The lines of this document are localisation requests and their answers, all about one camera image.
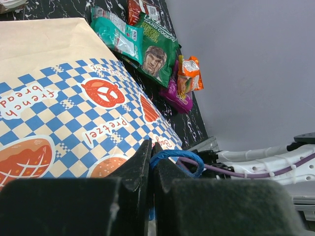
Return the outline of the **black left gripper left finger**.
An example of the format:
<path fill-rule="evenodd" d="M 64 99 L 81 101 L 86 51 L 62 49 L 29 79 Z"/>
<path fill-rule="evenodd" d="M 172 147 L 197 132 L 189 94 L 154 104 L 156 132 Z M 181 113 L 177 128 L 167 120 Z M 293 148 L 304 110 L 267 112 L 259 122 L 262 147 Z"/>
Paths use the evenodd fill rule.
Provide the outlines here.
<path fill-rule="evenodd" d="M 104 178 L 18 179 L 0 193 L 3 236 L 145 236 L 152 141 Z"/>

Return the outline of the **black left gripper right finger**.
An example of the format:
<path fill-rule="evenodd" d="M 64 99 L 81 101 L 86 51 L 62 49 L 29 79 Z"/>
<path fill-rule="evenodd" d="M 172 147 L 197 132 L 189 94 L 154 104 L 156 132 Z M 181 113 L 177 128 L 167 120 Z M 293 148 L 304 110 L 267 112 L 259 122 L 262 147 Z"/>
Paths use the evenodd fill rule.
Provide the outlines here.
<path fill-rule="evenodd" d="M 179 150 L 153 149 L 156 234 L 159 236 L 305 236 L 291 197 L 270 180 L 200 178 L 203 163 L 188 174 L 170 158 Z"/>

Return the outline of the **blue checkered paper bag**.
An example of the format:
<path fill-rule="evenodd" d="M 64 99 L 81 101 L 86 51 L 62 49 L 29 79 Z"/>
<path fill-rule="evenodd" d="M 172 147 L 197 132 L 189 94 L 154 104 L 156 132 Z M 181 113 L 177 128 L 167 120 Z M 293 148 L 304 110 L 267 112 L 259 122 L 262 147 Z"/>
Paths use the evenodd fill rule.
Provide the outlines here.
<path fill-rule="evenodd" d="M 105 178 L 148 139 L 182 144 L 84 19 L 1 22 L 1 188 Z"/>

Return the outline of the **purple snack bag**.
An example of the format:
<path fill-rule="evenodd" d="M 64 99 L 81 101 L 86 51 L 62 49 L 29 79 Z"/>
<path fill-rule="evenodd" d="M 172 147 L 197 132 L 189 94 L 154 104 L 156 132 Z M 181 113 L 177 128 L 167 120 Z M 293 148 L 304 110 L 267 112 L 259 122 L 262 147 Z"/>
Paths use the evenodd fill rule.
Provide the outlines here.
<path fill-rule="evenodd" d="M 168 86 L 160 88 L 159 95 L 162 96 L 178 113 L 188 114 L 192 107 L 192 97 L 188 94 L 180 95 L 178 92 L 178 60 L 175 61 L 172 75 Z"/>

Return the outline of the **orange snack packet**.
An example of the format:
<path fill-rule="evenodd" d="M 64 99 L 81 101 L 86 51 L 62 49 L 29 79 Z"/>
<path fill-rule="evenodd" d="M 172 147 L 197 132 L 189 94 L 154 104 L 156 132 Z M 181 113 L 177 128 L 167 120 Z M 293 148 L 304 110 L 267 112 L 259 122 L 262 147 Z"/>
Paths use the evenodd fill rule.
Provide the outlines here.
<path fill-rule="evenodd" d="M 195 56 L 184 59 L 179 55 L 178 93 L 187 94 L 191 91 L 204 89 L 199 60 Z"/>

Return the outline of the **green snack bag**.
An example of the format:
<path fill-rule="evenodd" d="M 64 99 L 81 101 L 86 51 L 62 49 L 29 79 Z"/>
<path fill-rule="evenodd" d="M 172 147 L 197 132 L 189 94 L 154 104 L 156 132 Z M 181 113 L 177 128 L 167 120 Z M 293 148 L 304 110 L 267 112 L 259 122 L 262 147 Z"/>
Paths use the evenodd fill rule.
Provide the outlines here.
<path fill-rule="evenodd" d="M 145 13 L 140 13 L 134 26 L 143 30 L 142 62 L 125 56 L 122 58 L 148 78 L 165 88 L 168 87 L 176 52 L 180 48 L 177 38 L 159 21 Z"/>

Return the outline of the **teal foxs candy bag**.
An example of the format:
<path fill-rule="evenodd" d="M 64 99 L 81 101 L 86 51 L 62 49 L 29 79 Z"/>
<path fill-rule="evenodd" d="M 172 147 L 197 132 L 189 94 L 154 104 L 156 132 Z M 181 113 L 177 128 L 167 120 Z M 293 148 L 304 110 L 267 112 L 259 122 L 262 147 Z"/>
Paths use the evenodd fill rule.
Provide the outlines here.
<path fill-rule="evenodd" d="M 91 28 L 105 45 L 134 61 L 143 63 L 144 30 L 126 24 L 116 14 L 99 6 L 91 8 Z"/>

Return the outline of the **red doritos bag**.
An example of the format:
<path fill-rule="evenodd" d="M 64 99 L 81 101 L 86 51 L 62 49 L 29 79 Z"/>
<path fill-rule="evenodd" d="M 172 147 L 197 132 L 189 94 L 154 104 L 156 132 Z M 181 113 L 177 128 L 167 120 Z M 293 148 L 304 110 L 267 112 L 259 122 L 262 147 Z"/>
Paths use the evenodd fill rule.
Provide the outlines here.
<path fill-rule="evenodd" d="M 128 0 L 128 24 L 134 26 L 140 13 L 149 15 L 156 21 L 160 22 L 159 8 L 147 0 Z"/>

